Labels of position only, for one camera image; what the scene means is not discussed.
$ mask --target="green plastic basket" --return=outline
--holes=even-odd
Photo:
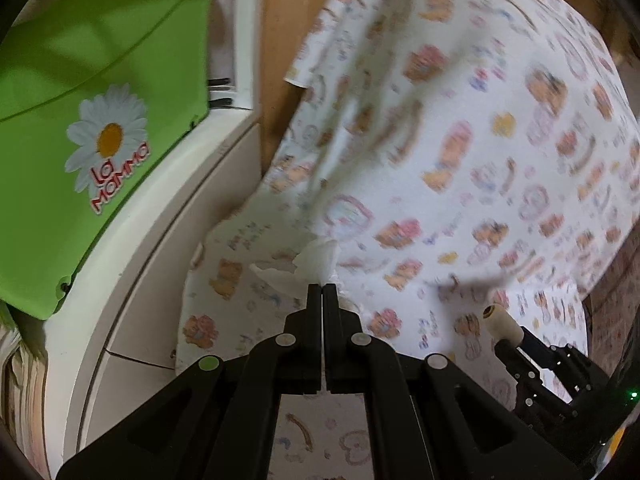
[[[0,46],[0,299],[47,319],[207,114],[210,0],[60,0]]]

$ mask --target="yellow flower center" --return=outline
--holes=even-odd
[[[107,124],[96,142],[98,153],[102,158],[109,158],[117,153],[122,143],[122,127],[116,123]]]

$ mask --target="beige roller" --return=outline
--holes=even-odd
[[[501,304],[489,305],[482,313],[482,318],[489,334],[498,341],[507,339],[513,346],[520,346],[524,339],[524,332]]]

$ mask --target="metal screw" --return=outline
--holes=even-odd
[[[280,334],[276,338],[276,343],[279,346],[291,346],[296,342],[296,336],[293,334]]]
[[[354,345],[366,346],[371,343],[371,336],[369,334],[365,334],[364,332],[356,332],[351,336],[351,342]]]
[[[447,358],[444,357],[444,355],[433,354],[427,357],[427,364],[431,368],[435,368],[436,370],[442,370],[443,368],[447,367],[447,364],[449,364],[449,362],[447,361]]]

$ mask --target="white tissue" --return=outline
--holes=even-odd
[[[294,272],[260,269],[255,264],[251,264],[249,268],[278,292],[304,300],[310,283],[326,285],[331,282],[339,254],[340,245],[337,240],[316,238],[293,259],[296,266]]]

